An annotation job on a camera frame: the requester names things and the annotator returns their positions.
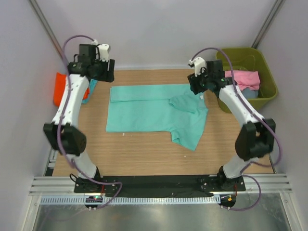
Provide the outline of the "teal t shirt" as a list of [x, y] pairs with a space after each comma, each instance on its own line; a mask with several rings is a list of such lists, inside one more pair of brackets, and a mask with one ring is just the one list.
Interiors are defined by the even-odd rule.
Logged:
[[170, 132], [172, 142], [195, 151], [208, 108], [188, 84], [113, 86], [106, 132]]

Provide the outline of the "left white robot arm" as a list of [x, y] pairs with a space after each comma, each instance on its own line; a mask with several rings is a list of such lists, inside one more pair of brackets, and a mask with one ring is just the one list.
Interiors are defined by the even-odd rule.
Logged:
[[65, 157], [78, 176], [70, 175], [76, 193], [98, 193], [102, 180], [87, 151], [86, 135], [78, 129], [79, 111], [91, 80], [113, 82], [115, 60], [108, 44], [80, 44], [79, 53], [67, 64], [64, 92], [52, 122], [43, 126], [51, 147]]

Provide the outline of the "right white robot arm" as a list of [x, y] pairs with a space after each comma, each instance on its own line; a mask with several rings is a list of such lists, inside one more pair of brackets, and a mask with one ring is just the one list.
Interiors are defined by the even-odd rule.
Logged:
[[243, 96], [234, 80], [234, 73], [226, 75], [221, 60], [205, 61], [201, 57], [189, 60], [194, 73], [188, 75], [194, 94], [207, 90], [224, 102], [239, 123], [241, 130], [235, 141], [236, 155], [217, 173], [217, 185], [231, 191], [240, 182], [241, 174], [253, 162], [273, 150], [275, 122], [265, 119]]

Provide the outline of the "light blue folded t shirt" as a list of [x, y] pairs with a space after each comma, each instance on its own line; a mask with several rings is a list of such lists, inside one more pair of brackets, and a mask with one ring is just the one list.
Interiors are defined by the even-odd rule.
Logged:
[[98, 83], [97, 80], [94, 80], [94, 79], [90, 80], [89, 86], [84, 93], [84, 96], [83, 96], [83, 99], [82, 99], [82, 104], [86, 104], [90, 100], [90, 97], [93, 94], [97, 83]]

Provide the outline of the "orange folded t shirt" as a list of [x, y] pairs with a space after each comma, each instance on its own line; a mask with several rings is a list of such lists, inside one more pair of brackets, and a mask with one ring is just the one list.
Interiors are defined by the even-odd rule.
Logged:
[[53, 92], [53, 103], [59, 107], [64, 93], [66, 75], [56, 73], [55, 86]]

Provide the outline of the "grey blue t shirt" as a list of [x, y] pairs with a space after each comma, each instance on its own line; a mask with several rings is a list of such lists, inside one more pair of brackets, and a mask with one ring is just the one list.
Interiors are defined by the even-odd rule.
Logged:
[[252, 90], [250, 88], [245, 88], [241, 91], [241, 93], [248, 100], [258, 98], [258, 90]]

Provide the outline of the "pink t shirt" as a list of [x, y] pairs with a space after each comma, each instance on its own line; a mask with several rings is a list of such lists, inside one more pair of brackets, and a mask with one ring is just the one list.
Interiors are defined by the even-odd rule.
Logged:
[[233, 74], [234, 80], [241, 91], [246, 88], [250, 90], [259, 90], [260, 78], [258, 71], [234, 70]]

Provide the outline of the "olive green plastic bin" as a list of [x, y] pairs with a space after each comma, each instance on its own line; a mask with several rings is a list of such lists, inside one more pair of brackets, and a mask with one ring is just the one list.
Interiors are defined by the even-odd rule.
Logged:
[[223, 51], [229, 57], [234, 71], [258, 72], [260, 79], [258, 97], [248, 100], [255, 109], [261, 109], [277, 96], [276, 83], [260, 51], [249, 47], [224, 48]]

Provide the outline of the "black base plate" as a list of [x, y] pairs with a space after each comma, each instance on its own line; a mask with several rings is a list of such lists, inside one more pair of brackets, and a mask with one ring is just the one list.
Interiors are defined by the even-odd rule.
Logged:
[[111, 194], [118, 189], [116, 182], [123, 184], [120, 194], [145, 194], [167, 193], [172, 190], [184, 190], [188, 192], [222, 192], [237, 190], [245, 191], [243, 177], [234, 180], [220, 181], [216, 175], [170, 175], [170, 176], [105, 176], [94, 179], [97, 182], [111, 183], [104, 186], [104, 192]]

